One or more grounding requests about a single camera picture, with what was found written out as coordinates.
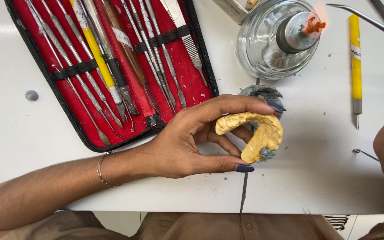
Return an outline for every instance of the chain bracelet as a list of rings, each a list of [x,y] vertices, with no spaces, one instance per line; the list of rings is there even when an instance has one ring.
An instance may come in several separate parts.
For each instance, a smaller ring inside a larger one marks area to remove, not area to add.
[[[110,154],[112,154],[112,153],[115,153],[115,152],[110,151],[110,152],[106,153],[105,155],[103,155],[102,159],[100,159],[100,161],[99,161],[99,167],[97,168],[97,175],[99,175],[99,177],[100,177],[100,179],[102,180],[102,183],[103,183],[103,184],[108,185],[108,186],[111,187],[111,188],[117,188],[117,187],[121,186],[122,184],[120,184],[120,185],[118,185],[118,186],[110,185],[107,181],[103,180],[102,172],[100,171],[100,166],[102,165],[102,162],[103,162],[104,157],[106,157],[106,156],[108,156],[108,155],[110,155]]]

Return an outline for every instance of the dark purple nail polish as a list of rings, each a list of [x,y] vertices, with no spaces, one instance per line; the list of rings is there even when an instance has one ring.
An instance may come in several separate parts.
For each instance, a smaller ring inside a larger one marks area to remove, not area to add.
[[[285,108],[279,106],[279,105],[276,104],[276,103],[273,103],[273,102],[266,102],[266,104],[267,104],[269,107],[273,108],[275,111],[279,112],[279,113],[286,111]]]
[[[238,164],[236,166],[236,172],[253,172],[254,167],[247,164]]]

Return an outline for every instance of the wick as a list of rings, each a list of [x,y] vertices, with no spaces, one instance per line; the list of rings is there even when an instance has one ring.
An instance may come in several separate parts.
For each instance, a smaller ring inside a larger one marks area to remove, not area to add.
[[[313,32],[320,32],[320,29],[326,27],[326,23],[321,23],[320,21],[314,22],[315,17],[312,17],[306,21],[306,25],[303,27],[302,32],[305,36],[311,35]]]

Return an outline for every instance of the brown pants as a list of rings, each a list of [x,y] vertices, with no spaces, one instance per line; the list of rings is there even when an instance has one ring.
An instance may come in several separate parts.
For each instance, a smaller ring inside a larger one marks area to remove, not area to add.
[[[126,237],[105,229],[90,211],[61,211],[15,229],[1,240],[341,240],[321,215],[148,213],[137,233]],[[384,223],[362,239],[384,239]]]

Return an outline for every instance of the floor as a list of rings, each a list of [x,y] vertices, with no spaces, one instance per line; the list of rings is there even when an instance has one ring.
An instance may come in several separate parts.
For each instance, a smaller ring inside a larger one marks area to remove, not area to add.
[[[139,229],[147,212],[93,211],[100,222],[109,230],[132,236]],[[351,215],[343,231],[338,231],[345,240],[357,240],[367,234],[377,223],[384,221],[384,215]]]

